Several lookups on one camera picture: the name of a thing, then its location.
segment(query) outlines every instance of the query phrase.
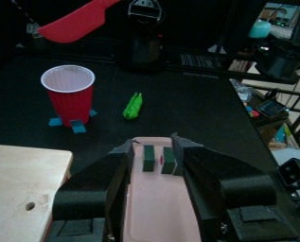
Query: red plastic cup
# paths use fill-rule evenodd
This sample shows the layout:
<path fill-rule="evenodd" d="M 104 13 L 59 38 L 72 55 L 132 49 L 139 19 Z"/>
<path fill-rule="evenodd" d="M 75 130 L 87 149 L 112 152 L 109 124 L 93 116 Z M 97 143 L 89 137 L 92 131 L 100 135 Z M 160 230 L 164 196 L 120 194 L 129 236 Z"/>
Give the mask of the red plastic cup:
<path fill-rule="evenodd" d="M 41 75 L 41 85 L 65 127 L 72 127 L 71 121 L 88 121 L 93 79 L 93 73 L 77 65 L 56 66 Z"/>

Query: green toy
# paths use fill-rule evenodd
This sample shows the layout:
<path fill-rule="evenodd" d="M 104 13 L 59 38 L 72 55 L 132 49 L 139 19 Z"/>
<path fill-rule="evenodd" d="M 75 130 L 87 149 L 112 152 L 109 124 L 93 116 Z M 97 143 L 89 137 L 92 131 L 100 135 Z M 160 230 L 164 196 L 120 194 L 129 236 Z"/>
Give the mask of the green toy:
<path fill-rule="evenodd" d="M 143 104 L 141 94 L 135 93 L 123 111 L 124 119 L 129 120 L 137 117 L 137 112 L 141 108 L 141 104 Z"/>

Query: black tabletop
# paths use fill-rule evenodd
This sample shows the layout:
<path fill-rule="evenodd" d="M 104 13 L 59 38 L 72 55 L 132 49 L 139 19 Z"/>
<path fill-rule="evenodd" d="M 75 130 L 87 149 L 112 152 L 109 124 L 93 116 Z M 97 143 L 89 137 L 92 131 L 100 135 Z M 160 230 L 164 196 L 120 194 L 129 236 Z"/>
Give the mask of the black tabletop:
<path fill-rule="evenodd" d="M 81 65 L 96 76 L 92 109 L 97 114 L 85 124 L 85 133 L 48 126 L 56 115 L 38 78 L 61 64 Z M 135 92 L 141 93 L 144 103 L 139 117 L 128 121 L 121 113 Z M 71 150 L 72 174 L 125 139 L 166 137 L 174 132 L 269 174 L 279 206 L 300 230 L 300 217 L 279 183 L 274 160 L 226 79 L 178 72 L 140 75 L 112 64 L 22 56 L 0 67 L 0 145 Z"/>

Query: wooden block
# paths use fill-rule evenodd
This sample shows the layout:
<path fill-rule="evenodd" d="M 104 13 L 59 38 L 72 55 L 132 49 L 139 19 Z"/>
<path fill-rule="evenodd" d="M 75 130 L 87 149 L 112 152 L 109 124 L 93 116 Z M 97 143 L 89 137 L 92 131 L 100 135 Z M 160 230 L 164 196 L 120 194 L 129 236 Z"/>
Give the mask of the wooden block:
<path fill-rule="evenodd" d="M 154 146 L 144 145 L 143 151 L 143 172 L 154 170 Z"/>
<path fill-rule="evenodd" d="M 43 241 L 72 153 L 0 146 L 0 241 Z"/>
<path fill-rule="evenodd" d="M 162 174 L 172 174 L 175 169 L 175 161 L 172 156 L 172 148 L 163 147 L 163 159 L 162 159 Z"/>

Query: green pad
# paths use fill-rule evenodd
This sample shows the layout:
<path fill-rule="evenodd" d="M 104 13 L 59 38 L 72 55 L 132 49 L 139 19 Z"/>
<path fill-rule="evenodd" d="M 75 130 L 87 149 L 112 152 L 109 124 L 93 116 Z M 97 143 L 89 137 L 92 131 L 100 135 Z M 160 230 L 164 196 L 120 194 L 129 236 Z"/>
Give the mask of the green pad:
<path fill-rule="evenodd" d="M 163 167 L 162 174 L 172 174 L 175 168 L 175 161 L 172 156 L 172 148 L 163 147 Z"/>
<path fill-rule="evenodd" d="M 143 171 L 154 170 L 154 146 L 144 145 L 143 151 Z"/>

